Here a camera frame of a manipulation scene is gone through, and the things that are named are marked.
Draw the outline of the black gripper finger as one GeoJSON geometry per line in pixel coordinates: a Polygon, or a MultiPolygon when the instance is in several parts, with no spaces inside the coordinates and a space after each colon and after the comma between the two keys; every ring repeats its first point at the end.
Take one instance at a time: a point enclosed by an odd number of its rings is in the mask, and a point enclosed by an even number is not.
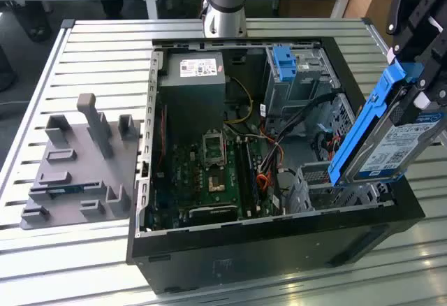
{"type": "Polygon", "coordinates": [[[386,33],[393,37],[386,55],[389,64],[397,59],[402,63],[418,62],[425,68],[429,66],[433,26],[429,23],[425,3],[419,11],[419,24],[411,23],[411,16],[420,3],[424,0],[391,0],[386,28],[386,33]]]}
{"type": "Polygon", "coordinates": [[[446,105],[446,83],[439,77],[446,70],[446,0],[420,0],[411,14],[411,25],[421,46],[416,61],[423,65],[413,104],[421,110],[431,103],[446,105]]]}

